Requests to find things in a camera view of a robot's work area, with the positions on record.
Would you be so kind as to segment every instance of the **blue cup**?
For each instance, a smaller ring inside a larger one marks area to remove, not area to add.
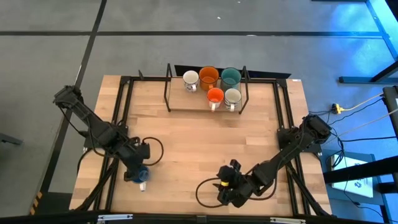
[[[221,72],[221,89],[225,92],[230,88],[238,89],[241,73],[236,68],[226,68]]]
[[[132,180],[136,184],[141,184],[145,181],[147,181],[149,177],[149,169],[146,166],[141,166],[139,169],[139,174],[138,177]]]

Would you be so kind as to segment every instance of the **mug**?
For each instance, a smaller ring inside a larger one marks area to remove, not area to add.
[[[209,100],[209,106],[211,108],[211,112],[216,110],[224,98],[224,92],[219,88],[212,88],[207,92],[207,99]]]
[[[217,86],[218,71],[215,67],[206,66],[199,71],[200,88],[208,91]]]
[[[226,68],[221,72],[221,89],[225,92],[230,88],[238,88],[242,75],[236,68]]]
[[[132,180],[136,184],[142,184],[149,178],[149,169],[146,166],[141,166],[139,168],[138,177]]]
[[[199,74],[195,71],[187,71],[182,76],[184,80],[184,87],[189,92],[194,92],[197,90],[199,82]]]
[[[235,107],[242,99],[242,94],[239,90],[230,88],[225,91],[224,104],[227,110],[233,112]]]

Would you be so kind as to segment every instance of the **wooden shelf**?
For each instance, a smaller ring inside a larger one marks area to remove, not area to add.
[[[220,87],[221,80],[217,81],[217,88]],[[243,83],[240,83],[238,90],[242,93],[242,99],[235,111],[231,113],[238,113],[242,104],[246,101],[246,89]],[[207,91],[202,90],[200,85],[197,87],[196,92],[188,92],[184,87],[184,81],[180,77],[172,78],[169,90],[169,106],[171,110],[193,110],[193,111],[211,111],[207,99]],[[226,109],[224,101],[215,112],[229,112]]]

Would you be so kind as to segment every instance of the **white mug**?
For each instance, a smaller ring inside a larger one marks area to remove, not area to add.
[[[184,87],[189,92],[194,92],[197,90],[199,83],[199,74],[195,71],[187,71],[182,76],[184,80]]]
[[[233,112],[242,99],[242,94],[239,90],[230,88],[225,91],[224,104],[227,110]]]

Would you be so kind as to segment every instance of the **teal mug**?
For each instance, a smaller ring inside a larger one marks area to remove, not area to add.
[[[223,92],[230,88],[238,89],[238,85],[241,82],[242,76],[239,70],[236,68],[226,68],[221,72],[221,89]]]

